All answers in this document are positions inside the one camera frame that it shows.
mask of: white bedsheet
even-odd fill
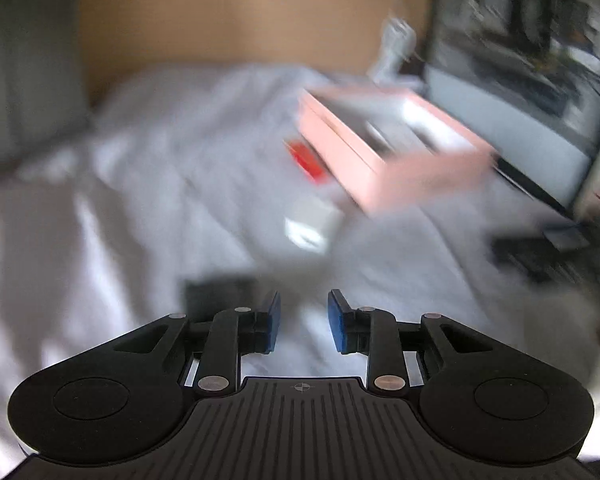
[[[353,306],[405,321],[441,312],[597,381],[584,451],[600,457],[591,311],[488,260],[489,234],[535,229],[556,218],[549,208],[494,174],[382,218],[352,214],[323,258],[285,238],[285,211],[311,184],[283,139],[298,136],[299,90],[325,82],[292,66],[153,70],[110,96],[91,135],[0,183],[0,478],[23,459],[6,418],[21,380],[181,311],[183,280],[228,274],[283,298],[275,352],[244,358],[244,374],[364,376],[366,358],[331,338],[326,295],[340,288]]]

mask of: black circular disc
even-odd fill
[[[119,412],[128,400],[129,390],[119,382],[89,377],[60,388],[54,397],[54,406],[69,418],[97,420]]]
[[[125,460],[159,444],[179,423],[182,390],[149,357],[108,352],[31,376],[11,396],[18,437],[59,462]]]
[[[511,377],[490,379],[474,391],[475,403],[489,415],[505,420],[525,420],[540,415],[548,399],[537,384]]]
[[[506,361],[499,352],[464,356],[462,365],[443,367],[427,381],[419,403],[443,442],[499,463],[565,454],[582,442],[593,420],[593,402],[578,381],[524,354]]]

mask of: open box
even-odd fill
[[[407,125],[426,149],[388,151],[370,134],[370,126],[387,122]],[[493,166],[487,142],[405,88],[307,91],[299,127],[367,213],[474,186]]]

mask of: red object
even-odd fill
[[[330,174],[325,169],[318,155],[304,142],[301,140],[286,142],[286,148],[298,166],[316,184],[321,184],[329,179]]]

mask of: gray curtain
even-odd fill
[[[0,160],[84,129],[76,0],[0,0]]]

